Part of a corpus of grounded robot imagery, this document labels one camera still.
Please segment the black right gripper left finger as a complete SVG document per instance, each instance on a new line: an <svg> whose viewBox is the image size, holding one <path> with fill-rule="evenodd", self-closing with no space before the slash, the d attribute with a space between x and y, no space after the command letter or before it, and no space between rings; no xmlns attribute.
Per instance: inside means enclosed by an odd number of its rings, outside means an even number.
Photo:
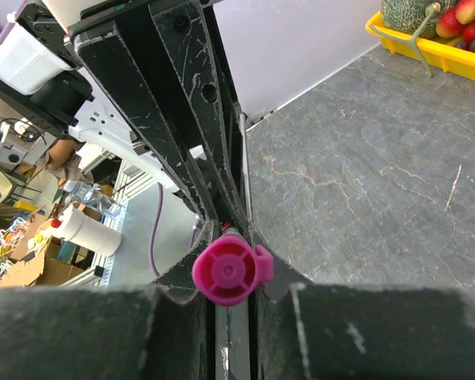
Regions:
<svg viewBox="0 0 475 380"><path fill-rule="evenodd" d="M218 234L147 285L0 290L0 379L213 379L215 309L188 274Z"/></svg>

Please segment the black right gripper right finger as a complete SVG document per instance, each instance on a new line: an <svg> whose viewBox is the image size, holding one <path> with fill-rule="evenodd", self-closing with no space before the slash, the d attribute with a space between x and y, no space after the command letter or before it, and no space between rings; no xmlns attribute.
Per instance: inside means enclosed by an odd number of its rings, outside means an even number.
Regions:
<svg viewBox="0 0 475 380"><path fill-rule="evenodd" d="M250 312L255 379L475 379L475 302L450 287L315 283L279 256Z"/></svg>

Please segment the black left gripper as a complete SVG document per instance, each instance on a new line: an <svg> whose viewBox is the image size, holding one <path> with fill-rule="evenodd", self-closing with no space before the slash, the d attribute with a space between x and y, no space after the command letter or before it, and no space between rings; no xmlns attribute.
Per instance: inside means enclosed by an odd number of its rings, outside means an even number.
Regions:
<svg viewBox="0 0 475 380"><path fill-rule="evenodd" d="M77 57L205 220L249 224L239 104L209 1L106 1L70 27ZM190 149L201 146L203 172Z"/></svg>

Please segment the magenta capped whiteboard marker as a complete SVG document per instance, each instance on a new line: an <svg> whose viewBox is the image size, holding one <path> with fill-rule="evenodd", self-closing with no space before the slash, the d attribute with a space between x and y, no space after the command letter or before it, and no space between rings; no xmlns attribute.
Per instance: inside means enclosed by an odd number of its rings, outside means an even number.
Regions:
<svg viewBox="0 0 475 380"><path fill-rule="evenodd" d="M273 255L262 245L250 245L233 228L209 244L192 266L197 290L218 306L240 304L273 278Z"/></svg>

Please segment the blue framed whiteboard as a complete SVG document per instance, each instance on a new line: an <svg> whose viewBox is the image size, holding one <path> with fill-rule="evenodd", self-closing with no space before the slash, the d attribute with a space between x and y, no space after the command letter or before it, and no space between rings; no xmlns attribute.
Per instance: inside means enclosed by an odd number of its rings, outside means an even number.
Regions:
<svg viewBox="0 0 475 380"><path fill-rule="evenodd" d="M377 1L224 1L215 6L247 133L254 211L314 211L350 222L366 211L353 158L367 124L352 64L376 46Z"/></svg>

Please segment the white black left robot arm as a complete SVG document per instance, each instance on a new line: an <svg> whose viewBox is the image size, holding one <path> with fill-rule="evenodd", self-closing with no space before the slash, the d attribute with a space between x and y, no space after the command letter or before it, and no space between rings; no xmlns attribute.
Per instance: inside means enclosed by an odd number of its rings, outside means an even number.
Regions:
<svg viewBox="0 0 475 380"><path fill-rule="evenodd" d="M36 127L245 227L238 95L212 1L26 1L0 36L0 98Z"/></svg>

